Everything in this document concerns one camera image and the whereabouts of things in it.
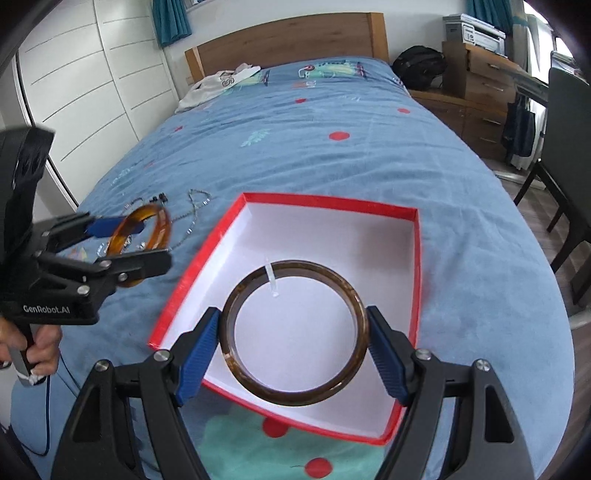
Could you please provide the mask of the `person's left hand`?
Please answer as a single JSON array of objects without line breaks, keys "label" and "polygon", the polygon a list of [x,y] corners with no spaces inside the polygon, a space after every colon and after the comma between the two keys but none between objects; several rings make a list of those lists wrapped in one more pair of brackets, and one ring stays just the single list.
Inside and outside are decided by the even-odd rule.
[{"label": "person's left hand", "polygon": [[34,365],[32,372],[39,376],[53,375],[58,369],[59,344],[62,330],[59,325],[42,325],[34,335],[34,344],[27,346],[27,340],[18,328],[10,321],[0,320],[0,358],[1,365],[11,362],[10,349],[22,351],[26,349],[28,361]]}]

